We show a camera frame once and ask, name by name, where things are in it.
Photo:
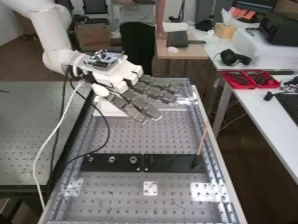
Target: small white cube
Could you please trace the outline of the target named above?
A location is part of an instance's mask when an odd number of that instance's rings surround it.
[[[143,195],[144,196],[156,196],[158,194],[158,185],[155,181],[143,182]]]

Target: computer monitor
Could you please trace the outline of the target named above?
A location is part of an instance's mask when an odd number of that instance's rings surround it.
[[[267,14],[275,8],[276,0],[234,0],[232,6],[240,9]]]

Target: person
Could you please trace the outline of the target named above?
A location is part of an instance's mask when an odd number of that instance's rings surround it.
[[[143,74],[151,75],[155,31],[158,38],[164,36],[164,0],[155,0],[155,16],[154,4],[144,4],[144,1],[147,0],[111,0],[119,5],[119,33],[127,61],[140,65]]]

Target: perforated metal plate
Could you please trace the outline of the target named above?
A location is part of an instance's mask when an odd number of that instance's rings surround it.
[[[204,125],[195,101],[188,99],[160,107],[162,119],[144,125],[108,117],[111,136],[99,153],[194,154]],[[87,119],[71,157],[95,149],[104,137],[100,118]],[[78,159],[63,173],[45,223],[238,223],[208,137],[202,159],[206,172],[195,174],[81,172]],[[156,182],[156,196],[143,195],[144,181]],[[202,186],[195,192],[192,183]],[[194,197],[200,191],[206,196]]]
[[[206,174],[83,173],[82,178],[82,188],[70,200],[65,220],[220,221],[215,203],[191,200],[190,183],[207,182]],[[144,181],[156,182],[156,196],[143,196]]]
[[[58,121],[62,82],[1,82],[0,89],[0,185],[34,185],[31,163],[38,147]],[[67,100],[71,93],[66,88]],[[57,161],[70,134],[82,100],[75,96],[57,144]],[[37,178],[43,185],[47,181],[49,159],[53,139],[45,147],[37,163]]]

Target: office chair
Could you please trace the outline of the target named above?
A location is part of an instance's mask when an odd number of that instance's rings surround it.
[[[62,5],[67,9],[67,11],[71,15],[71,11],[73,11],[74,7],[71,5],[70,0],[54,0],[54,3],[58,5]]]
[[[54,3],[58,4],[58,5],[62,5],[67,9],[67,11],[69,11],[69,13],[71,15],[71,23],[70,23],[70,25],[67,27],[67,37],[69,37],[69,40],[70,40],[70,43],[71,43],[73,50],[81,50],[79,49],[78,40],[77,40],[74,27],[75,27],[75,22],[79,22],[79,20],[83,20],[83,19],[81,19],[81,17],[78,19],[75,19],[77,17],[71,13],[74,7],[71,5],[71,1],[70,0],[54,0]]]
[[[83,0],[82,9],[85,15],[107,14],[107,5],[104,0]]]
[[[83,12],[86,17],[86,24],[97,24],[97,23],[104,23],[108,24],[108,20],[106,18],[93,18],[90,19],[87,15],[94,14],[107,14],[107,5],[106,0],[83,0],[82,1],[83,6]]]

